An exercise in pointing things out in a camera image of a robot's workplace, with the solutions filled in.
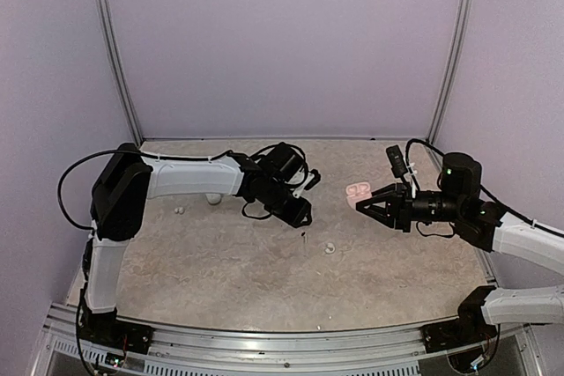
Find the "pink earbud charging case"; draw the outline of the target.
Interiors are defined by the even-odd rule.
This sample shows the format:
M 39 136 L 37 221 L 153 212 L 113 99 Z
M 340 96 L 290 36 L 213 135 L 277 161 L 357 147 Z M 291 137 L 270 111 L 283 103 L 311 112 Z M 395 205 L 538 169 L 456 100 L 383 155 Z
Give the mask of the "pink earbud charging case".
M 356 182 L 345 188 L 346 200 L 355 204 L 363 200 L 367 200 L 372 196 L 370 183 L 367 181 Z

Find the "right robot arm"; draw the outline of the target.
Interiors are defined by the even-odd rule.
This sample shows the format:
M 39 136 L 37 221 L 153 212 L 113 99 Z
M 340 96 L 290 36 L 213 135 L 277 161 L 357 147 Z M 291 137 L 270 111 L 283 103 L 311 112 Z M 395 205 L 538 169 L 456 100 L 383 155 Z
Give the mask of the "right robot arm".
M 405 179 L 409 169 L 398 146 L 386 151 L 396 183 L 378 190 L 369 183 L 349 185 L 347 202 L 381 224 L 409 232 L 414 224 L 448 223 L 453 233 L 485 252 L 520 257 L 556 273 L 563 271 L 563 233 L 519 217 L 508 206 L 480 195 L 481 164 L 461 152 L 443 156 L 438 190 L 423 191 Z M 509 290 L 480 286 L 458 307 L 451 337 L 471 343 L 485 327 L 505 323 L 561 324 L 563 288 Z

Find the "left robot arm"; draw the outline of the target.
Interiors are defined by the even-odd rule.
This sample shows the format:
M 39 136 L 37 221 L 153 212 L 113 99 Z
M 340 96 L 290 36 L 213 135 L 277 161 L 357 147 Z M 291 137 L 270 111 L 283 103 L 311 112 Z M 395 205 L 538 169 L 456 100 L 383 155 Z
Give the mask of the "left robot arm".
M 280 142 L 247 155 L 173 157 L 123 144 L 114 151 L 93 185 L 82 301 L 91 314 L 87 327 L 106 345 L 123 336 L 116 313 L 122 259 L 143 224 L 147 200 L 170 195 L 204 195 L 210 204 L 225 196 L 263 205 L 264 217 L 293 228 L 312 222 L 312 205 L 303 197 L 321 179 L 304 151 Z

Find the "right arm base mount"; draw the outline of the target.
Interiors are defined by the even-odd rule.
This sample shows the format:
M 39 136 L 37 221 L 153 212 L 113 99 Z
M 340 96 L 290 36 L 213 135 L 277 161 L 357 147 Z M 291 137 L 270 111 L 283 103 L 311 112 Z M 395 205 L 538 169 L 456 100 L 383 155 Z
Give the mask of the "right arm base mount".
M 454 319 L 422 326 L 420 333 L 426 353 L 452 350 L 496 337 L 499 329 L 486 323 L 481 311 L 487 295 L 494 290 L 492 285 L 479 286 L 458 306 Z

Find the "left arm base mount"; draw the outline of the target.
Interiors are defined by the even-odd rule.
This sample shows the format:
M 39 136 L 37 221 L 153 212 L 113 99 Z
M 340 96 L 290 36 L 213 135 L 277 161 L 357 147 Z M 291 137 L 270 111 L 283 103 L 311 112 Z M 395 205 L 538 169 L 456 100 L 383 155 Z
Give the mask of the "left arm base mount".
M 81 340 L 122 352 L 146 355 L 151 346 L 153 328 L 120 320 L 115 313 L 87 313 L 79 318 L 78 336 Z

